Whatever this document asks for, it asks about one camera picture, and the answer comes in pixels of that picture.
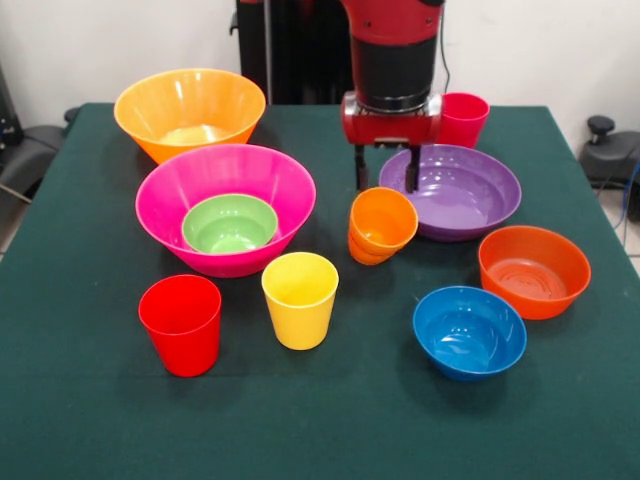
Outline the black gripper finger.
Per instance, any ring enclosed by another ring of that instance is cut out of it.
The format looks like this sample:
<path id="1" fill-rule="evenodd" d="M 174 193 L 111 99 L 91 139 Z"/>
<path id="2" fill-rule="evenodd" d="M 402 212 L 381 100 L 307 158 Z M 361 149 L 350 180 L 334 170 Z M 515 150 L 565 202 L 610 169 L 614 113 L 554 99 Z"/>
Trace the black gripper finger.
<path id="1" fill-rule="evenodd" d="M 368 188 L 369 172 L 365 160 L 365 146 L 354 146 L 354 161 L 356 173 L 356 190 L 364 191 Z"/>
<path id="2" fill-rule="evenodd" d="M 419 187 L 421 146 L 411 145 L 408 151 L 410 153 L 410 160 L 405 173 L 405 191 L 407 193 L 413 193 Z"/>

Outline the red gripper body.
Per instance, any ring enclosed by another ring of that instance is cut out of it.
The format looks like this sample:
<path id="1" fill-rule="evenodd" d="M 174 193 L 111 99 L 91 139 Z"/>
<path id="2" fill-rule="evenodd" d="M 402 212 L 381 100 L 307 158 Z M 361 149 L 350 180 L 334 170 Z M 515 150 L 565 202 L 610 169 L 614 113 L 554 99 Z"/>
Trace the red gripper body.
<path id="1" fill-rule="evenodd" d="M 348 91 L 341 103 L 341 121 L 352 145 L 423 145 L 439 136 L 443 96 L 432 94 L 419 109 L 405 113 L 380 113 L 359 104 Z"/>

